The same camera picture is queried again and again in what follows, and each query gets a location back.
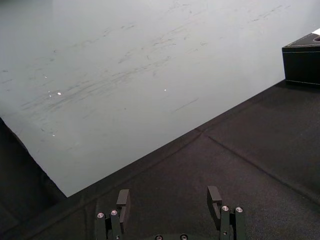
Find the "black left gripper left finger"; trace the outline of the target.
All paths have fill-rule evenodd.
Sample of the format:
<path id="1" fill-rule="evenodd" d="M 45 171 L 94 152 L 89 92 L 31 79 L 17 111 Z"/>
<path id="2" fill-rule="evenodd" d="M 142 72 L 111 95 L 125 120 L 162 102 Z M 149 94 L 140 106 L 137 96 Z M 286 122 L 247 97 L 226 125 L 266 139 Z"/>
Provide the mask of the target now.
<path id="1" fill-rule="evenodd" d="M 99 211 L 96 214 L 96 239 L 123 240 L 130 208 L 130 190 L 122 189 L 119 191 L 115 209 L 111 209 L 108 213 Z"/>

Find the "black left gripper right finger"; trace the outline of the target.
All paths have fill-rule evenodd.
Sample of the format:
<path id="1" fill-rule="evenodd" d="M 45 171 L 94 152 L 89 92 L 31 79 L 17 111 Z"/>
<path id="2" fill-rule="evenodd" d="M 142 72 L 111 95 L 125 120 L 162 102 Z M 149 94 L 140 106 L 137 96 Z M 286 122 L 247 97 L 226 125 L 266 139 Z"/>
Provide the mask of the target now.
<path id="1" fill-rule="evenodd" d="M 207 187 L 207 206 L 214 221 L 219 240 L 246 240 L 245 211 L 241 206 L 233 209 L 223 204 L 216 186 Z"/>

